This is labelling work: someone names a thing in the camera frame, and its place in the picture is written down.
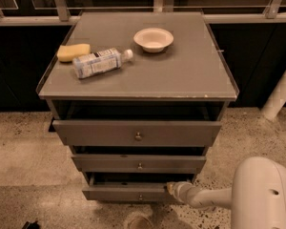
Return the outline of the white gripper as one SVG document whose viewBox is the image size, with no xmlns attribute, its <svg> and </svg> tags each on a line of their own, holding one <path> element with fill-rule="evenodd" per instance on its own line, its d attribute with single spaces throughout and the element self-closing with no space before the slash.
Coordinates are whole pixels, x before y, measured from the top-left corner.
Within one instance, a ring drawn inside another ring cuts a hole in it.
<svg viewBox="0 0 286 229">
<path fill-rule="evenodd" d="M 197 195 L 201 192 L 201 189 L 195 187 L 190 182 L 168 182 L 167 190 L 170 195 L 174 196 L 174 198 L 181 203 L 188 204 L 193 208 L 199 208 L 201 206 L 197 199 Z"/>
</svg>

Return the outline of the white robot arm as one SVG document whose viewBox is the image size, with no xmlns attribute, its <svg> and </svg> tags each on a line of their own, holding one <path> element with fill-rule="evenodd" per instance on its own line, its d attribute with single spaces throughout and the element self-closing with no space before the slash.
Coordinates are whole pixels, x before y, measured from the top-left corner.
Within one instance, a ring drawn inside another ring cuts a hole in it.
<svg viewBox="0 0 286 229">
<path fill-rule="evenodd" d="M 179 181 L 169 182 L 167 189 L 195 209 L 229 209 L 231 229 L 286 229 L 286 168 L 269 158 L 240 162 L 229 188 L 207 190 Z"/>
</svg>

